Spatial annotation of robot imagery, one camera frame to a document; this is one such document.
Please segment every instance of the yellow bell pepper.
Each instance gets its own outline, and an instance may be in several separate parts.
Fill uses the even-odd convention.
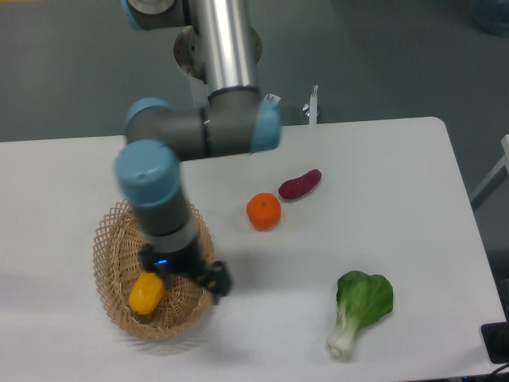
[[[129,306],[138,314],[150,314],[165,293],[165,284],[154,273],[143,271],[129,294]]]

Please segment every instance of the green leafy vegetable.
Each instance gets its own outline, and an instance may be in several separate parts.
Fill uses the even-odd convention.
[[[336,300],[336,328],[327,337],[327,347],[334,356],[348,357],[357,333],[392,311],[394,292],[381,275],[351,271],[337,280]]]

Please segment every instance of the wicker basket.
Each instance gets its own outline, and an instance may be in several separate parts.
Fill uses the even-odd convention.
[[[215,255],[203,218],[189,205],[198,227],[199,240],[208,263]],[[128,333],[144,339],[166,339],[188,329],[211,305],[212,296],[188,279],[173,276],[156,310],[142,316],[128,305],[129,293],[140,275],[138,252],[145,244],[126,201],[117,203],[100,222],[94,245],[94,276],[97,291],[111,320]]]

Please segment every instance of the metal arm tube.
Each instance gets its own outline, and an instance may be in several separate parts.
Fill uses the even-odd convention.
[[[211,96],[228,88],[256,88],[255,51],[245,0],[197,0]]]

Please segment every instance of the black cable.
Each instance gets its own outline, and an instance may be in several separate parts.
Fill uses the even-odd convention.
[[[189,0],[182,0],[182,9],[184,10],[184,22],[186,25],[191,25],[191,10],[189,8]]]
[[[498,374],[502,370],[505,370],[506,368],[509,368],[509,364],[505,364],[504,366],[500,366],[499,368],[496,368],[495,370],[492,371],[490,376],[495,376],[496,374]]]

